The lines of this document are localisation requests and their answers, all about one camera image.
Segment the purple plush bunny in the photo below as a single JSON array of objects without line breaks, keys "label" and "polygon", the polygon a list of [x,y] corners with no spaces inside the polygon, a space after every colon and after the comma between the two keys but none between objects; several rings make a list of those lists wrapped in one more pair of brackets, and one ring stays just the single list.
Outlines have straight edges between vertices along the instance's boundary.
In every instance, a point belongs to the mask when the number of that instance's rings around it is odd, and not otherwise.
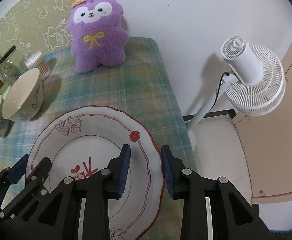
[{"label": "purple plush bunny", "polygon": [[123,8],[117,0],[76,0],[72,7],[68,30],[75,71],[83,74],[100,65],[123,63],[129,38],[121,26]]}]

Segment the large white bowl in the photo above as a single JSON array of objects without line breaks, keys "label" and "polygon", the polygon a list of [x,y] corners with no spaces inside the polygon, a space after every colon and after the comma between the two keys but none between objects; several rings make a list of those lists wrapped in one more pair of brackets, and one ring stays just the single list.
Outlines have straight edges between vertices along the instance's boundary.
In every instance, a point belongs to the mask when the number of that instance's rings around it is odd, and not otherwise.
[{"label": "large white bowl", "polygon": [[28,121],[41,109],[44,99],[44,85],[38,68],[32,68],[21,75],[7,93],[2,116],[13,122]]}]

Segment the glass jar black lid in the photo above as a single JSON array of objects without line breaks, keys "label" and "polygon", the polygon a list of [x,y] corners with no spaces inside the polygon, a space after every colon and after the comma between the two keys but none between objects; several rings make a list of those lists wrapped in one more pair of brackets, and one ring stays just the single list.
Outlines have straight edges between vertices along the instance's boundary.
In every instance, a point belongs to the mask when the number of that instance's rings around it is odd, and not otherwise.
[{"label": "glass jar black lid", "polygon": [[11,87],[18,78],[24,73],[23,55],[13,45],[1,58],[0,58],[0,72],[4,81]]}]

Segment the cotton swab container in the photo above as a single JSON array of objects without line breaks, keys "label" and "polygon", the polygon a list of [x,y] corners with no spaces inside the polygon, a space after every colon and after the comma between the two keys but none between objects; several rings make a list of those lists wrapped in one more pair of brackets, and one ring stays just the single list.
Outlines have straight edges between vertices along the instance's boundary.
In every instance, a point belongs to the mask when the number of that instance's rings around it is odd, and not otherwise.
[{"label": "cotton swab container", "polygon": [[26,59],[25,65],[28,69],[38,68],[42,80],[45,80],[51,74],[51,69],[48,67],[41,51],[31,54]]}]

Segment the green cartoon wall mat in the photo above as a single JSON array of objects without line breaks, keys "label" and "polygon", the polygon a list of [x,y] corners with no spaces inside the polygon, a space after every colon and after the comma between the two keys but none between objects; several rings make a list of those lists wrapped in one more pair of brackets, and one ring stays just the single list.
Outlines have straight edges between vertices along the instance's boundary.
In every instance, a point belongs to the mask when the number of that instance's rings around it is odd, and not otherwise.
[{"label": "green cartoon wall mat", "polygon": [[67,24],[75,0],[2,0],[0,55],[11,46],[27,58],[49,54],[71,45]]}]

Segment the white standing fan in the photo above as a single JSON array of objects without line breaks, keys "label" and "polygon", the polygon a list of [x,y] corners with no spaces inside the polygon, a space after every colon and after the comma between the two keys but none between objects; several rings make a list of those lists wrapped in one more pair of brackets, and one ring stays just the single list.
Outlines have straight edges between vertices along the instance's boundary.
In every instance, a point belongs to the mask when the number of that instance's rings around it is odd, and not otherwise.
[{"label": "white standing fan", "polygon": [[186,124],[192,149],[196,146],[192,129],[222,95],[236,110],[249,116],[269,114],[284,98],[284,69],[273,51],[234,36],[223,43],[221,54],[231,70],[222,74],[215,92]]}]

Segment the white floral plate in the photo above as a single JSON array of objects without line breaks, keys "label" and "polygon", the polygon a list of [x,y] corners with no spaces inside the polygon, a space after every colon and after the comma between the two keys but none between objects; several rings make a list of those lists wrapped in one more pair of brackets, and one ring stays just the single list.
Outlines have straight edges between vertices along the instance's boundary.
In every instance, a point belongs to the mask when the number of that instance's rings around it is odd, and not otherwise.
[{"label": "white floral plate", "polygon": [[36,139],[26,172],[48,157],[52,167],[44,185],[53,191],[65,177],[86,179],[106,168],[124,144],[131,160],[122,197],[108,202],[110,237],[139,239],[159,214],[164,178],[153,137],[127,113],[86,106],[58,117]]}]

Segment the plaid tablecloth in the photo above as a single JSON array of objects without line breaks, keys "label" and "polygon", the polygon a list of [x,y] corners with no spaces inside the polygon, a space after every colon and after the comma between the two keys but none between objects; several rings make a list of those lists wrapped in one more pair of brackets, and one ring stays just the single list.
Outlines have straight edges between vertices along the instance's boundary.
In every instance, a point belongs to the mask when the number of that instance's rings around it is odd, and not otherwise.
[{"label": "plaid tablecloth", "polygon": [[[153,137],[161,158],[168,145],[173,157],[192,168],[192,147],[185,122],[163,64],[157,43],[151,38],[133,37],[125,46],[125,61],[117,67],[100,66],[87,74],[76,74],[70,49],[47,56],[53,68],[43,81],[44,99],[39,112],[28,121],[10,122],[0,139],[0,172],[12,168],[30,151],[42,131],[67,112],[86,106],[112,107],[141,123]],[[12,184],[4,197],[4,208],[25,188],[25,175]],[[174,200],[164,189],[159,214],[139,239],[180,239],[183,200]]]}]

